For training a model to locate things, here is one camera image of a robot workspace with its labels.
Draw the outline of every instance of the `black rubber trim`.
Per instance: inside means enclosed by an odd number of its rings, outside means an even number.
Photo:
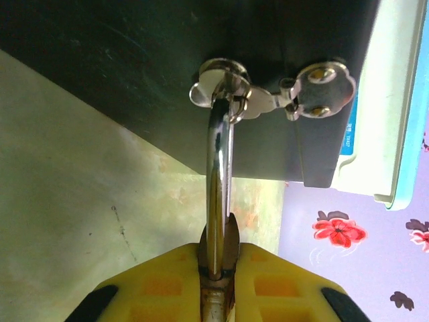
[[[320,291],[341,322],[371,322],[349,295],[329,287]]]
[[[89,293],[65,322],[96,322],[118,291],[115,285],[107,285]]]

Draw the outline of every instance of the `label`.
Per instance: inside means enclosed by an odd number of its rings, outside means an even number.
[[[357,95],[351,109],[349,122],[344,136],[343,146],[341,147],[341,156],[351,156],[355,147],[355,132],[356,132],[356,117],[357,117]]]

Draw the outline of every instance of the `screw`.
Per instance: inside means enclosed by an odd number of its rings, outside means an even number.
[[[308,75],[308,80],[313,84],[326,84],[330,81],[333,81],[336,77],[336,72],[333,68],[329,67],[320,67],[313,70]]]
[[[327,106],[315,107],[311,110],[310,114],[313,117],[324,117],[330,112],[330,108]]]

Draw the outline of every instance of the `white plastic container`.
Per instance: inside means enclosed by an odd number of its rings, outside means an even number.
[[[429,106],[426,0],[382,0],[332,188],[389,210],[412,198]]]

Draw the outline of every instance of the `metal hasp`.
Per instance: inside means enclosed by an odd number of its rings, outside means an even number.
[[[245,67],[223,58],[205,62],[189,92],[197,106],[211,108],[207,135],[206,227],[198,251],[201,320],[226,321],[233,307],[239,230],[230,214],[234,126],[274,109],[289,120],[338,113],[354,96],[355,80],[338,62],[313,64],[296,78],[283,78],[279,93],[253,86]]]
[[[296,78],[283,78],[279,82],[279,92],[270,93],[250,83],[246,68],[238,62],[216,58],[205,62],[199,71],[199,80],[190,92],[190,100],[199,107],[212,107],[212,96],[224,77],[239,82],[241,90],[246,86],[248,100],[244,119],[255,119],[262,113],[274,109],[285,109],[289,120],[299,116],[324,118],[337,114],[349,103],[356,92],[355,79],[340,62],[320,62],[299,72]]]

